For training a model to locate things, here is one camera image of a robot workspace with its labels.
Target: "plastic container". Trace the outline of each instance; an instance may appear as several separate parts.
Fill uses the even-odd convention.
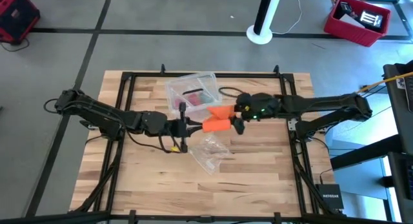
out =
[[[169,110],[179,115],[180,102],[186,103],[186,115],[192,119],[206,118],[207,107],[221,105],[217,79],[213,72],[201,72],[175,78],[165,84]]]
[[[346,23],[344,21],[340,21],[339,19],[334,18],[336,9],[341,1],[347,2],[351,6],[352,11],[354,11],[357,15],[360,15],[364,10],[368,10],[375,14],[382,15],[383,20],[381,24],[381,31],[375,32],[373,30],[351,25],[350,23]],[[324,31],[336,37],[341,37],[343,39],[347,39],[349,41],[358,43],[363,46],[371,46],[380,37],[383,37],[387,34],[389,21],[390,10],[386,8],[381,8],[359,0],[338,0],[336,2],[336,5],[334,5],[334,8],[331,11],[330,15],[328,16],[327,22],[324,27]]]

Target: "butcher block tabletop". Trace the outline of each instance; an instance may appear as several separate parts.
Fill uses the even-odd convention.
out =
[[[121,74],[119,70],[105,72],[99,101],[115,105]],[[310,74],[296,73],[294,78],[298,95],[314,96]],[[164,112],[173,119],[165,92],[165,82],[171,79],[137,77],[130,109]],[[217,78],[217,82],[219,86],[236,87],[251,94],[281,93],[279,79],[274,78]],[[128,87],[127,82],[121,108]],[[235,98],[223,97],[223,105],[234,103]],[[303,119],[311,120],[318,115],[305,114]],[[136,210],[139,215],[271,217],[280,212],[282,217],[300,217],[286,121],[266,119],[245,126],[243,135],[236,134],[234,129],[214,134],[232,154],[213,175],[206,173],[189,153],[166,154],[136,145],[125,137],[112,214]],[[196,132],[187,139],[188,148],[209,134]],[[88,138],[99,135],[98,130],[93,130]],[[157,137],[134,135],[134,138],[140,143],[159,146]],[[164,137],[163,142],[167,149],[173,145],[170,137]],[[98,138],[86,145],[70,210],[80,206],[97,185],[106,143],[106,139]],[[308,154],[314,182],[319,183],[320,173],[331,168],[327,149],[313,141],[308,143]],[[334,183],[332,171],[323,174],[323,182]],[[307,212],[311,212],[310,196],[303,184]],[[101,209],[106,207],[107,188]]]

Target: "plastic bag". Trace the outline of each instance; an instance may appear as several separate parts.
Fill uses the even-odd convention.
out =
[[[204,138],[198,145],[191,147],[189,153],[212,175],[231,152],[214,135]]]

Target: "red plastic crate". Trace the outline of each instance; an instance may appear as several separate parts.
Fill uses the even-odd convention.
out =
[[[352,11],[354,11],[358,16],[361,15],[363,10],[368,10],[375,14],[383,16],[382,28],[380,32],[375,32],[366,28],[361,28],[339,19],[334,18],[336,9],[341,1],[347,2]],[[375,43],[380,37],[383,37],[387,34],[388,23],[390,21],[390,10],[386,8],[381,8],[375,5],[368,4],[364,1],[359,0],[338,0],[336,5],[334,5],[333,10],[328,16],[327,22],[324,27],[324,31],[332,34],[336,37],[341,37],[349,41],[358,43],[363,46],[371,46]]]

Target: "orange object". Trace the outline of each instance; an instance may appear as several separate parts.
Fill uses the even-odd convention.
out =
[[[231,121],[227,119],[218,119],[217,117],[210,117],[202,123],[203,132],[214,132],[222,130],[230,130]]]
[[[234,106],[208,107],[208,110],[212,116],[202,123],[203,132],[231,129],[231,121],[229,118],[235,115]]]
[[[224,107],[208,107],[209,112],[219,119],[226,119],[235,115],[234,106],[227,105]]]

